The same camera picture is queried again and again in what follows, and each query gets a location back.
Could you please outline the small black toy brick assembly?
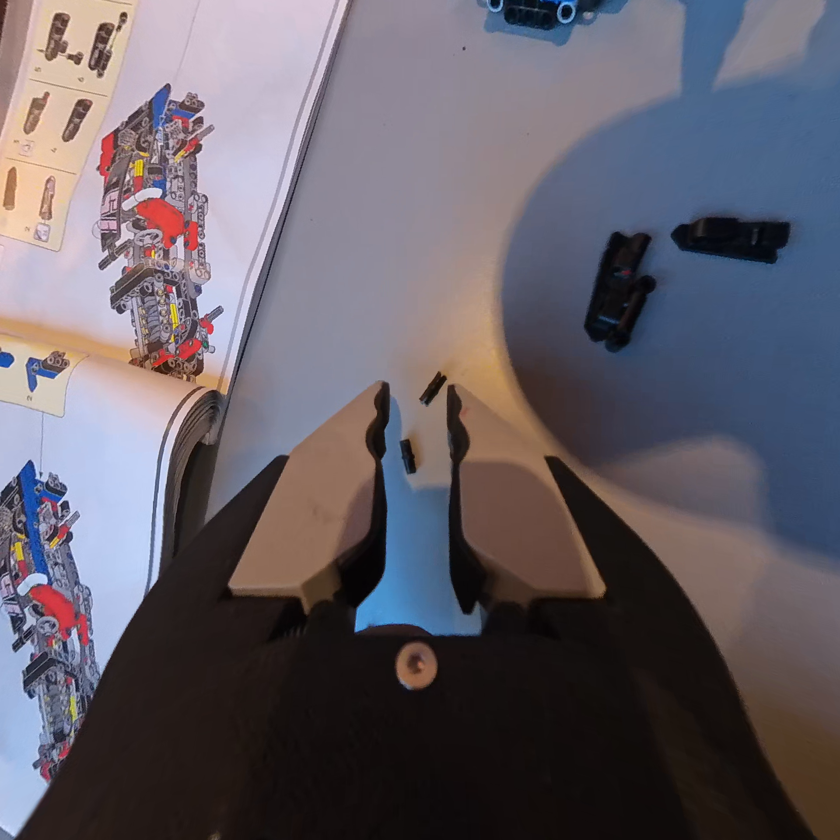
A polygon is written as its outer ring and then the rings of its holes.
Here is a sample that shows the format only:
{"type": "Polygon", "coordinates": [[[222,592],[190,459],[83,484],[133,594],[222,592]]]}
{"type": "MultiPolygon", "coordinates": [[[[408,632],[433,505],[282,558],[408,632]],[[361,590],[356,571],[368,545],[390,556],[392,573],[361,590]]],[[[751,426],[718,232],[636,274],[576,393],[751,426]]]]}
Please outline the small black toy brick assembly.
{"type": "Polygon", "coordinates": [[[655,278],[639,274],[651,241],[646,233],[626,236],[614,232],[602,253],[584,316],[584,331],[610,353],[630,343],[648,296],[656,289],[655,278]]]}

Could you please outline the black toy brick beam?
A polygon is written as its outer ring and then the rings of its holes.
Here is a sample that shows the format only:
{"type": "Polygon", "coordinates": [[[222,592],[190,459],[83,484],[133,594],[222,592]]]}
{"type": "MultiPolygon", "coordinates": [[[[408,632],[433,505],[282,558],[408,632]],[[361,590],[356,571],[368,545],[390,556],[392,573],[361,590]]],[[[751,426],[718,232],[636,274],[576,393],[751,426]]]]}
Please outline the black toy brick beam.
{"type": "Polygon", "coordinates": [[[710,216],[680,224],[670,236],[687,253],[774,265],[789,243],[791,224],[710,216]]]}

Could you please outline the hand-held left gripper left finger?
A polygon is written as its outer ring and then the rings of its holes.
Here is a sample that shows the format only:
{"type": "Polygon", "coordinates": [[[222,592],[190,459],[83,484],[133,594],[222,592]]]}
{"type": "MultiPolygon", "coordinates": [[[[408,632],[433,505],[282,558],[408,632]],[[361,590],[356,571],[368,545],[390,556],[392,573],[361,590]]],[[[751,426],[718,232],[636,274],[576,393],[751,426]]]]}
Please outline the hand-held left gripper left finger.
{"type": "Polygon", "coordinates": [[[228,589],[302,608],[359,606],[385,570],[382,459],[390,386],[376,381],[291,450],[228,589]]]}

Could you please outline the toy brick car model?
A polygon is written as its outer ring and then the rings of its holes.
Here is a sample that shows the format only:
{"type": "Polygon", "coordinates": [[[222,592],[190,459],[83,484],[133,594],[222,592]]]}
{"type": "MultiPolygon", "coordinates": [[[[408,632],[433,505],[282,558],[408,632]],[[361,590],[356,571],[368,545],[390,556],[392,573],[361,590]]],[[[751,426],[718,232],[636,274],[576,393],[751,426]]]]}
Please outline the toy brick car model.
{"type": "Polygon", "coordinates": [[[485,1],[489,13],[507,25],[552,30],[591,18],[603,1],[485,1]]]}

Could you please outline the toy brick instruction booklet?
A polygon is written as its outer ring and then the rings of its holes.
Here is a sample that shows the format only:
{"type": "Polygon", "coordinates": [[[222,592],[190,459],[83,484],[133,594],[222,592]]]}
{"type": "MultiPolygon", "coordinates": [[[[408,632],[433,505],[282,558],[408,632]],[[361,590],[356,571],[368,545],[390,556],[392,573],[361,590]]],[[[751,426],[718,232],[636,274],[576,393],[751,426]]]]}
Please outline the toy brick instruction booklet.
{"type": "Polygon", "coordinates": [[[172,556],[348,2],[2,2],[2,826],[172,556]]]}

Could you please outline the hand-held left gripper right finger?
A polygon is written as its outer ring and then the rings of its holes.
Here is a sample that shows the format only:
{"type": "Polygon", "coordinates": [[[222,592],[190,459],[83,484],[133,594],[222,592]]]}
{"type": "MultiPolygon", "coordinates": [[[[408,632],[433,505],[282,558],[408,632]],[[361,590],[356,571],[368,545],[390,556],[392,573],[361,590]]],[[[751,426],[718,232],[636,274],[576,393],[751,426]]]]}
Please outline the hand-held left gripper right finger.
{"type": "Polygon", "coordinates": [[[541,447],[457,384],[447,388],[447,430],[449,576],[461,612],[603,598],[541,447]]]}

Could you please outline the grey desk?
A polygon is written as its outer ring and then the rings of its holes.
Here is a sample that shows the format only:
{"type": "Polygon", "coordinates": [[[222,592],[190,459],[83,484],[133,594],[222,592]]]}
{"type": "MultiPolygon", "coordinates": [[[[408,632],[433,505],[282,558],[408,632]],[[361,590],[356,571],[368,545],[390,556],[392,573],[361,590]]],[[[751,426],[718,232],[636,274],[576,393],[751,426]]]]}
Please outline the grey desk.
{"type": "Polygon", "coordinates": [[[838,2],[606,2],[533,33],[482,2],[353,2],[184,540],[375,380],[385,576],[362,627],[472,634],[448,577],[437,371],[560,456],[693,601],[792,800],[838,838],[838,2]],[[680,250],[791,224],[774,265],[680,250]],[[652,238],[630,343],[584,320],[652,238]],[[416,474],[406,474],[409,438],[416,474]]]}

